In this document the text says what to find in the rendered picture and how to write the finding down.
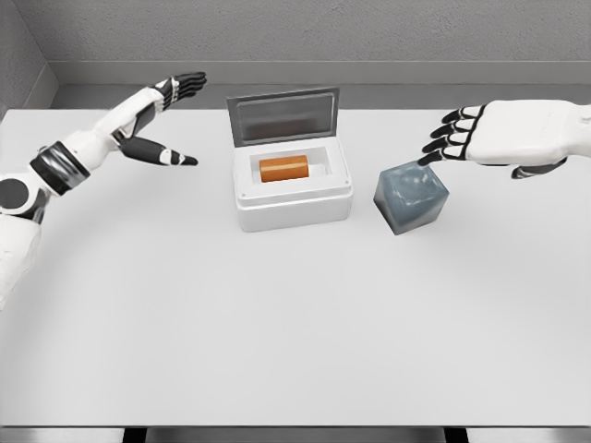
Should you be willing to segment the grey-blue translucent cube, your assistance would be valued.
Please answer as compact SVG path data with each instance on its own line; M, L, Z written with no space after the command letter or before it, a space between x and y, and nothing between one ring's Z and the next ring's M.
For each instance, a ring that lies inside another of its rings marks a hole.
M408 162L380 173L373 201L399 235L437 220L449 195L428 165Z

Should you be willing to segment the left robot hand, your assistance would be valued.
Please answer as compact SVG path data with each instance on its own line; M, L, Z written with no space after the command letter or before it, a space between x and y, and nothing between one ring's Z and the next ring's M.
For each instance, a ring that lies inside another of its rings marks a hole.
M194 97L206 83L204 72L166 78L141 89L118 104L94 129L106 140L113 142L116 150L132 160L164 166L196 166L199 162L194 157L140 138L138 133L176 102Z

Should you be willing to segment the white box with hinged lid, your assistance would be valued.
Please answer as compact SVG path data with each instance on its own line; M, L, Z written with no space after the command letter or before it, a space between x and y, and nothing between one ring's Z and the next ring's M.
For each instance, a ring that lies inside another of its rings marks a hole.
M337 137L335 87L230 98L235 204L247 233L345 220L353 181ZM309 177L262 183L259 161L305 155Z

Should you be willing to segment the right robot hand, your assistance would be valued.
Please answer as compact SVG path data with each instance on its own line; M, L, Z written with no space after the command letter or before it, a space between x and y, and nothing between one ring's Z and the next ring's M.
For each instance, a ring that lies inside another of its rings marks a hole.
M462 107L442 117L418 164L513 165L513 179L547 174L575 155L578 106L558 100L514 100Z

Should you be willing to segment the orange cylinder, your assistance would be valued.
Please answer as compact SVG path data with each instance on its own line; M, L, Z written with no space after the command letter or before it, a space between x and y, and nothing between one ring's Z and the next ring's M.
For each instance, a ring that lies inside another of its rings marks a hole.
M278 157L259 161L262 183L309 177L308 157L305 155Z

